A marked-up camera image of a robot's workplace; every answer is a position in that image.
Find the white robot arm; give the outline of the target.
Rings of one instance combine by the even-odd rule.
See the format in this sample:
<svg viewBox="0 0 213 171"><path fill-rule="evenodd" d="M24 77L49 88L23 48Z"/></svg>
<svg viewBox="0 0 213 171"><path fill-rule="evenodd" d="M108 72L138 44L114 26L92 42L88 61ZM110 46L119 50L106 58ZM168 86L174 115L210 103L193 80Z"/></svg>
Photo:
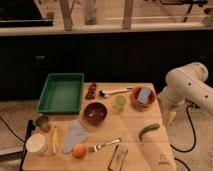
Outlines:
<svg viewBox="0 0 213 171"><path fill-rule="evenodd" d="M166 86L158 94L163 124L175 118L175 109L189 100L209 114L213 114L213 88L205 84L207 67L193 62L170 70L165 77Z"/></svg>

